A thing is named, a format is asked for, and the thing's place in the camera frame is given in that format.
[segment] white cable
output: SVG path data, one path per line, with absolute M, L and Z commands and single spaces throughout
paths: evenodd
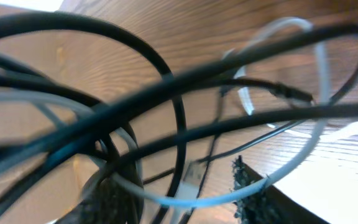
M 249 47 L 258 44 L 260 42 L 265 41 L 268 39 L 271 35 L 279 31 L 280 29 L 284 29 L 288 26 L 298 26 L 300 27 L 304 32 L 310 31 L 313 28 L 313 24 L 305 19 L 300 19 L 297 17 L 284 17 L 281 19 L 277 19 L 276 21 L 273 21 L 269 24 L 267 24 L 262 31 L 260 31 L 257 35 L 255 35 L 249 43 L 241 50 L 243 52 L 244 50 L 248 49 Z M 331 89 L 331 75 L 329 72 L 329 64 L 324 48 L 323 43 L 318 43 L 314 47 L 314 54 L 316 55 L 316 61 L 318 66 L 318 72 L 319 72 L 319 82 L 320 85 L 326 85 L 325 89 L 330 90 Z M 246 76 L 246 67 L 241 67 L 237 73 L 234 75 L 234 78 L 240 78 Z M 241 88 L 238 90 L 239 98 L 241 100 L 241 104 L 244 107 L 245 111 L 248 115 L 251 115 L 254 111 L 254 105 L 252 103 L 251 97 L 249 95 L 249 91 L 247 87 Z M 277 128 L 274 124 L 267 124 L 270 128 Z M 303 137 L 303 138 L 311 138 L 310 134 L 307 133 L 301 133 L 299 131 L 293 131 L 293 130 L 285 130 L 286 133 L 290 133 L 292 135 Z M 349 136 L 353 136 L 358 134 L 358 122 L 351 123 L 350 125 L 346 126 L 345 128 L 340 129 L 339 131 L 336 131 L 331 134 L 326 134 L 320 136 L 320 139 L 325 141 L 335 141 L 343 138 L 347 138 Z
M 328 99 L 328 96 L 322 95 L 322 99 Z M 73 100 L 52 95 L 48 93 L 41 93 L 36 91 L 9 91 L 9 92 L 0 92 L 0 101 L 30 101 L 31 103 L 49 103 L 54 105 L 63 106 L 77 112 L 78 114 L 88 115 L 93 113 L 92 109 L 82 105 L 81 103 L 75 102 Z M 306 146 L 287 164 L 279 168 L 276 172 L 271 174 L 268 178 L 264 178 L 252 185 L 244 187 L 243 189 L 231 192 L 226 195 L 210 197 L 210 198 L 199 198 L 195 200 L 180 200 L 171 197 L 164 197 L 161 195 L 156 195 L 151 192 L 144 191 L 141 187 L 129 182 L 125 178 L 114 174 L 113 179 L 126 190 L 132 194 L 151 199 L 157 203 L 166 206 L 173 207 L 211 207 L 214 205 L 220 205 L 222 203 L 229 203 L 240 198 L 248 197 L 254 193 L 259 192 L 264 187 L 274 184 L 276 181 L 280 180 L 286 176 L 289 172 L 295 169 L 313 150 L 314 146 L 318 142 L 318 136 L 322 133 L 325 125 L 325 120 L 319 120 L 314 129 L 313 137 L 306 143 Z

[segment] wooden floor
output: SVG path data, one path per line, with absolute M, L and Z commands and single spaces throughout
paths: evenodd
M 218 60 L 230 49 L 241 49 L 265 24 L 287 16 L 309 19 L 316 26 L 336 22 L 358 22 L 358 1 L 323 0 L 65 0 L 63 11 L 103 19 L 125 28 L 148 42 L 164 58 L 174 74 L 201 63 Z M 297 29 L 287 29 L 286 36 Z M 157 71 L 139 54 L 117 42 L 79 32 L 56 32 L 57 69 L 40 68 L 54 79 L 113 101 L 158 82 Z M 349 77 L 358 60 L 358 43 L 352 39 L 326 44 L 332 69 L 333 90 Z M 312 48 L 296 50 L 248 67 L 248 76 L 280 81 L 309 91 L 318 98 L 318 75 Z M 212 121 L 216 90 L 183 97 L 190 127 Z M 283 108 L 285 103 L 262 90 L 251 90 L 256 111 Z M 343 101 L 358 101 L 358 86 Z M 244 114 L 236 92 L 229 95 L 225 116 Z M 353 120 L 332 120 L 326 133 Z M 131 123 L 140 145 L 176 131 L 171 103 L 143 114 Z M 294 128 L 309 133 L 314 122 Z M 271 131 L 259 126 L 225 134 L 216 153 Z M 187 158 L 206 154 L 210 139 L 188 145 Z M 306 138 L 283 133 L 241 154 L 248 165 L 263 175 L 286 163 Z M 233 186 L 231 161 L 235 156 L 213 162 L 203 197 L 225 194 Z M 175 150 L 144 159 L 145 177 L 171 168 Z M 170 177 L 147 189 L 165 194 Z M 307 209 L 332 223 L 358 223 L 358 135 L 336 142 L 321 142 L 312 155 L 277 187 Z M 158 206 L 148 203 L 143 223 L 149 223 Z M 197 210 L 190 223 L 237 223 L 235 207 L 227 204 Z

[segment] tangled cable bundle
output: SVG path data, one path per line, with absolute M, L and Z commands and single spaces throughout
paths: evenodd
M 304 28 L 304 33 L 273 43 L 260 44 L 270 34 L 289 24 L 300 24 Z M 357 24 L 341 24 L 312 29 L 311 24 L 307 24 L 299 18 L 284 18 L 267 26 L 267 30 L 262 32 L 259 39 L 251 42 L 238 54 L 227 54 L 221 60 L 180 72 L 175 77 L 168 65 L 151 46 L 128 31 L 107 22 L 60 12 L 31 12 L 0 17 L 0 39 L 41 30 L 77 30 L 103 35 L 136 50 L 157 69 L 162 77 L 167 78 L 144 90 L 118 99 L 114 103 L 105 104 L 93 96 L 59 85 L 39 71 L 0 54 L 0 68 L 5 70 L 4 74 L 0 74 L 0 87 L 15 89 L 0 91 L 0 102 L 28 101 L 58 127 L 56 131 L 24 145 L 0 144 L 0 174 L 36 155 L 45 152 L 48 154 L 43 163 L 2 193 L 0 216 L 26 190 L 51 170 L 75 154 L 86 154 L 99 166 L 99 171 L 85 185 L 83 201 L 57 223 L 139 223 L 142 218 L 144 198 L 162 205 L 152 223 L 161 223 L 168 207 L 192 208 L 191 212 L 185 214 L 181 220 L 171 221 L 171 223 L 187 223 L 196 208 L 216 206 L 248 197 L 271 186 L 290 173 L 305 160 L 317 144 L 326 124 L 326 118 L 358 117 L 358 104 L 334 106 L 358 84 L 358 66 L 348 81 L 333 96 L 330 96 L 329 65 L 326 62 L 322 44 L 326 40 L 342 36 L 358 39 Z M 319 65 L 318 105 L 313 105 L 314 99 L 311 94 L 292 86 L 247 77 L 239 78 L 242 75 L 238 71 L 241 69 L 245 71 L 244 66 L 248 64 L 313 44 L 316 44 L 315 52 Z M 181 95 L 189 91 L 213 87 L 219 87 L 216 118 L 211 124 L 187 129 Z M 249 116 L 221 121 L 224 97 L 235 87 L 261 88 L 288 102 L 303 102 L 304 107 L 256 114 L 249 113 Z M 246 89 L 241 91 L 239 92 L 241 99 L 247 101 L 249 95 L 247 95 Z M 172 100 L 175 109 L 177 134 L 138 146 L 129 121 L 168 100 Z M 58 105 L 74 111 L 78 121 L 70 125 L 65 124 L 45 104 Z M 284 131 L 289 131 L 290 128 L 307 119 L 317 119 L 310 139 L 293 159 L 277 171 L 229 194 L 198 198 L 212 161 L 241 152 Z M 280 121 L 289 121 L 289 123 L 247 142 L 243 146 L 221 154 L 213 154 L 215 143 L 222 133 Z M 116 131 L 126 141 L 130 149 L 128 153 L 123 155 L 118 153 L 109 137 L 109 133 L 113 131 Z M 186 144 L 208 136 L 214 136 L 209 153 L 205 158 L 197 160 L 199 163 L 206 163 L 206 171 L 203 174 L 197 198 L 191 200 L 175 198 L 185 168 Z M 96 141 L 100 142 L 102 150 L 96 149 Z M 140 160 L 172 146 L 178 146 L 175 167 L 142 180 Z M 165 197 L 143 190 L 143 185 L 172 173 L 172 181 Z

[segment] brown wood grain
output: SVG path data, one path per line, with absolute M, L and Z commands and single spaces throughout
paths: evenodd
M 316 26 L 344 21 L 358 22 L 358 1 L 338 0 L 66 0 L 62 10 L 97 17 L 133 32 L 161 54 L 174 74 L 201 63 L 218 60 L 229 49 L 239 50 L 263 25 L 280 17 L 302 17 Z M 298 29 L 286 29 L 274 38 L 283 38 L 294 32 L 298 32 Z M 60 68 L 63 81 L 103 100 L 114 100 L 160 79 L 144 58 L 121 44 L 77 32 L 62 32 L 58 38 L 65 56 L 65 63 Z M 346 38 L 330 41 L 326 47 L 332 69 L 333 90 L 337 90 L 357 63 L 358 43 Z M 312 47 L 252 64 L 248 67 L 248 76 L 297 86 L 318 99 L 318 79 Z M 250 94 L 256 111 L 286 107 L 284 102 L 265 91 L 252 89 Z M 190 127 L 212 120 L 216 104 L 214 90 L 190 93 L 183 98 Z M 343 101 L 358 101 L 358 86 Z M 235 92 L 231 93 L 227 99 L 225 115 L 228 118 L 241 114 L 244 114 L 244 110 L 239 99 Z M 351 121 L 355 120 L 332 120 L 330 124 L 333 126 L 328 127 L 326 133 Z M 165 103 L 135 119 L 132 124 L 140 144 L 175 132 L 172 106 Z M 310 133 L 313 125 L 314 122 L 309 121 L 294 130 Z M 224 134 L 219 140 L 216 153 L 244 144 L 270 130 L 261 126 Z M 283 133 L 241 154 L 251 167 L 261 174 L 269 174 L 292 158 L 306 140 Z M 203 157 L 208 141 L 203 139 L 189 144 L 187 157 Z M 203 191 L 204 197 L 230 191 L 233 158 L 231 156 L 213 163 Z M 145 176 L 171 167 L 174 161 L 174 150 L 144 159 Z M 169 178 L 147 188 L 164 194 L 168 183 Z M 358 135 L 336 142 L 319 143 L 300 168 L 277 186 L 329 222 L 358 223 Z M 344 202 L 341 197 L 347 197 L 348 200 Z M 151 205 L 146 208 L 144 223 L 148 223 L 155 208 Z M 191 223 L 236 223 L 232 217 L 233 211 L 232 205 L 198 210 Z

